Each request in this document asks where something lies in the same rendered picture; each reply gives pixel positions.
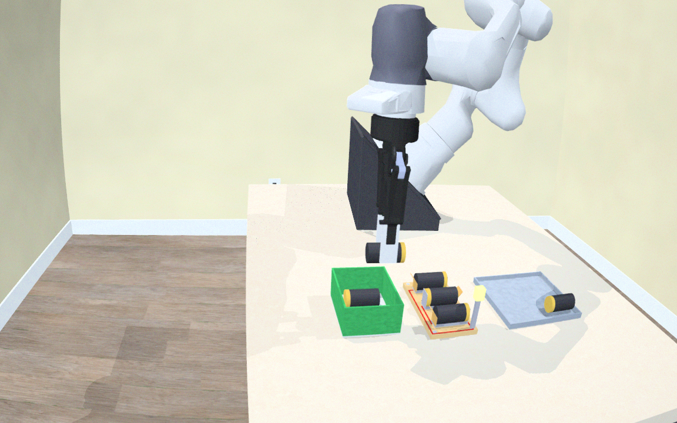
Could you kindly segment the black battery with yellow end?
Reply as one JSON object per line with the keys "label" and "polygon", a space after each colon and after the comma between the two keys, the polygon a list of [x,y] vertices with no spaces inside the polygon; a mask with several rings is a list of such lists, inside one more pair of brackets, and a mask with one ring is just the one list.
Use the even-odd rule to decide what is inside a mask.
{"label": "black battery with yellow end", "polygon": [[458,323],[470,318],[468,303],[435,305],[433,311],[437,318],[436,324]]}
{"label": "black battery with yellow end", "polygon": [[[380,243],[366,243],[366,263],[380,263]],[[405,263],[405,243],[398,243],[397,263]]]}
{"label": "black battery with yellow end", "polygon": [[574,306],[575,296],[573,293],[547,296],[544,301],[545,311],[548,313],[552,313],[553,311],[572,310]]}
{"label": "black battery with yellow end", "polygon": [[425,292],[428,294],[425,306],[456,304],[458,301],[458,290],[455,286],[429,287],[425,288]]}
{"label": "black battery with yellow end", "polygon": [[349,306],[379,306],[380,291],[378,288],[344,290],[346,307]]}
{"label": "black battery with yellow end", "polygon": [[448,275],[446,271],[415,273],[414,279],[417,282],[417,291],[424,291],[424,288],[429,287],[446,287],[448,285]]}

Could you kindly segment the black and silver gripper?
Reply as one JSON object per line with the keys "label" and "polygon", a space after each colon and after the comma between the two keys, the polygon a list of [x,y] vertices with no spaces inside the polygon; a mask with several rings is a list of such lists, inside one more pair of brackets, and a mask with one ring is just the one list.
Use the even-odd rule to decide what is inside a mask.
{"label": "black and silver gripper", "polygon": [[370,136],[383,142],[382,148],[378,148],[378,171],[380,173],[378,172],[376,203],[379,214],[376,243],[381,243],[380,263],[397,263],[400,225],[392,224],[404,222],[407,187],[411,172],[410,166],[407,166],[408,153],[406,153],[405,146],[407,143],[417,141],[419,126],[420,121],[417,117],[413,119],[381,117],[376,113],[371,116]]}

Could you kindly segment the light blue tray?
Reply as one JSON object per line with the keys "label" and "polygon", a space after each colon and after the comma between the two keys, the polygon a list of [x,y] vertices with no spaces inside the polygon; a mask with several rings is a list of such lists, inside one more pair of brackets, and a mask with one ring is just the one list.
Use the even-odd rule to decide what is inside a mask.
{"label": "light blue tray", "polygon": [[541,271],[474,277],[473,282],[486,288],[485,299],[510,330],[581,318],[576,306],[545,311],[545,298],[563,293]]}

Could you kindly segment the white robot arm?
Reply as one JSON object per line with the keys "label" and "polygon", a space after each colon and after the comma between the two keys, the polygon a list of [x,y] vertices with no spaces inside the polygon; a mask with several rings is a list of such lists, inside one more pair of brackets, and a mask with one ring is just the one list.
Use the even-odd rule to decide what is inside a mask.
{"label": "white robot arm", "polygon": [[379,8],[368,85],[347,98],[349,110],[410,119],[424,113],[425,80],[453,84],[446,104],[405,146],[409,182],[423,195],[471,139],[475,108],[505,131],[523,123],[520,66],[528,41],[541,41],[553,24],[540,0],[464,0],[464,6],[484,31],[436,28],[418,5]]}

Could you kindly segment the green open-top box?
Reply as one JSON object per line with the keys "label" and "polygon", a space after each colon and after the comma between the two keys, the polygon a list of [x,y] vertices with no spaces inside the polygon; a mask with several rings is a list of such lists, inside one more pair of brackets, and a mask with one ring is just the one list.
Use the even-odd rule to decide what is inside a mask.
{"label": "green open-top box", "polygon": [[[346,307],[344,290],[377,287],[380,305]],[[385,267],[331,268],[330,295],[342,338],[400,334],[405,304]]]}

